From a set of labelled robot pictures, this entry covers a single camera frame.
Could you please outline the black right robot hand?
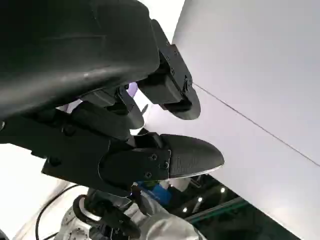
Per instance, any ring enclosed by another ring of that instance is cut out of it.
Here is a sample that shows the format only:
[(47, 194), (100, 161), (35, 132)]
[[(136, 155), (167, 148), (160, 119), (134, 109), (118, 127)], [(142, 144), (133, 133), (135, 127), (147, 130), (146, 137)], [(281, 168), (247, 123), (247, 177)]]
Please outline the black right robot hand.
[(130, 217), (96, 193), (79, 195), (72, 210), (80, 222), (88, 225), (90, 240), (138, 240), (141, 236)]

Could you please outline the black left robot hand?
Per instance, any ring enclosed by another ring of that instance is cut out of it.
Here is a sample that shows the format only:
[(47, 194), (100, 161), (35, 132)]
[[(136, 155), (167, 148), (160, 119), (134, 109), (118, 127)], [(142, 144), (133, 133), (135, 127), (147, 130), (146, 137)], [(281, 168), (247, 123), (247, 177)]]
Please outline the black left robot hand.
[(132, 135), (144, 118), (131, 83), (181, 120), (200, 116), (183, 57), (143, 3), (1, 1), (0, 141), (45, 158), (44, 174), (127, 197), (135, 182), (224, 164), (204, 140)]

